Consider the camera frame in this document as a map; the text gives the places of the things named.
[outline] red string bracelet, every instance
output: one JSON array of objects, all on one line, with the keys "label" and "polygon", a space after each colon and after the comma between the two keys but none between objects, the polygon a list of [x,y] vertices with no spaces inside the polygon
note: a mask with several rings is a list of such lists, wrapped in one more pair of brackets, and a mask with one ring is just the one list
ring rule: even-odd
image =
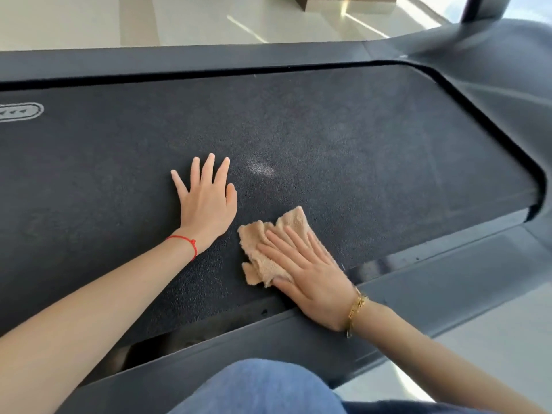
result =
[{"label": "red string bracelet", "polygon": [[198,248],[196,247],[196,241],[194,239],[189,239],[189,238],[186,238],[186,237],[183,237],[182,235],[171,235],[170,237],[167,237],[165,238],[165,241],[167,241],[169,238],[181,238],[181,239],[185,239],[186,241],[188,241],[192,247],[194,247],[194,258],[196,258],[198,256]]}]

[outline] finger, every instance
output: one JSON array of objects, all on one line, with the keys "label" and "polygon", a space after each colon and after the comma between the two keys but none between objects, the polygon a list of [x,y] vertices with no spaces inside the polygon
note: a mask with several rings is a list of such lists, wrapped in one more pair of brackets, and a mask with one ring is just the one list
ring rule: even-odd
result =
[{"label": "finger", "polygon": [[320,261],[314,251],[312,251],[308,245],[305,244],[305,241],[303,241],[299,234],[297,234],[290,226],[285,226],[284,231],[294,243],[295,247],[297,247],[297,251],[299,251],[303,257],[311,263],[318,263]]},{"label": "finger", "polygon": [[223,163],[218,168],[215,176],[215,184],[226,186],[226,176],[228,175],[228,169],[230,167],[230,159],[226,157]]},{"label": "finger", "polygon": [[278,264],[281,268],[287,271],[295,281],[300,278],[301,268],[280,250],[266,244],[258,244],[257,249],[274,263]]},{"label": "finger", "polygon": [[293,285],[288,279],[276,276],[272,279],[272,285],[284,292],[292,301],[294,301],[299,307],[307,301],[307,297],[301,292],[301,290]]},{"label": "finger", "polygon": [[190,191],[194,190],[199,186],[199,157],[194,157],[194,160],[191,162],[191,171],[190,171]]},{"label": "finger", "polygon": [[188,189],[182,182],[182,179],[180,178],[176,170],[171,170],[170,175],[172,176],[173,182],[176,186],[176,191],[178,193],[178,197],[180,198],[180,202],[182,202],[184,198],[188,196]]},{"label": "finger", "polygon": [[212,184],[212,167],[215,165],[215,154],[212,152],[207,157],[202,169],[202,183]]},{"label": "finger", "polygon": [[301,269],[306,269],[311,265],[311,263],[301,255],[296,248],[293,248],[291,245],[286,243],[281,239],[274,231],[267,231],[267,238],[271,243],[273,243],[277,249],[279,249],[286,257],[288,257],[292,262],[298,265]]},{"label": "finger", "polygon": [[311,245],[313,246],[313,251],[320,258],[324,263],[332,264],[332,259],[324,252],[322,247],[320,247],[318,241],[314,237],[314,234],[309,232],[307,233],[308,240],[310,241]]},{"label": "finger", "polygon": [[238,212],[238,192],[232,183],[226,186],[226,209],[233,221]]}]

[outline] forearm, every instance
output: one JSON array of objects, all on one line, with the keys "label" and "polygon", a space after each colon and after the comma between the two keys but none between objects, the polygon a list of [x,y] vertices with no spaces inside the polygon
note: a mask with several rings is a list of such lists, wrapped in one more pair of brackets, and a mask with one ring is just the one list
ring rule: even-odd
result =
[{"label": "forearm", "polygon": [[54,412],[193,256],[166,241],[0,338],[0,412]]},{"label": "forearm", "polygon": [[372,342],[436,401],[501,414],[545,413],[494,377],[420,333],[389,308],[369,302],[355,331]]}]

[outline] hand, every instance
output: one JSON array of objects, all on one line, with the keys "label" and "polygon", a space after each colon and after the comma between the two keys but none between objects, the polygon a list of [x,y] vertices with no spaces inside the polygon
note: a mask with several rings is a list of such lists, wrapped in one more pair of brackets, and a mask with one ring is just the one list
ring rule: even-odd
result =
[{"label": "hand", "polygon": [[261,253],[287,271],[295,282],[293,284],[276,277],[272,285],[289,296],[313,321],[333,331],[343,331],[350,309],[358,298],[355,287],[334,259],[319,246],[312,233],[308,233],[313,247],[311,250],[290,227],[285,227],[284,231],[295,247],[274,231],[267,231],[267,238],[275,248],[265,244],[257,246]]},{"label": "hand", "polygon": [[226,185],[230,159],[226,157],[220,165],[215,181],[212,180],[215,154],[209,154],[199,173],[199,158],[191,163],[190,192],[175,170],[170,173],[180,198],[180,228],[175,235],[182,235],[196,241],[198,254],[207,250],[215,240],[224,234],[238,208],[238,195],[234,185]]}]

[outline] treadmill upright post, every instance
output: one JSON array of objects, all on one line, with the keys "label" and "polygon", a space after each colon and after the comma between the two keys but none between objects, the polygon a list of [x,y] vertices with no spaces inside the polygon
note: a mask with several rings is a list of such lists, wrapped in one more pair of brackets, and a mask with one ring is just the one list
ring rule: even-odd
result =
[{"label": "treadmill upright post", "polygon": [[506,11],[510,0],[467,0],[462,13],[462,23],[476,20],[499,20]]}]

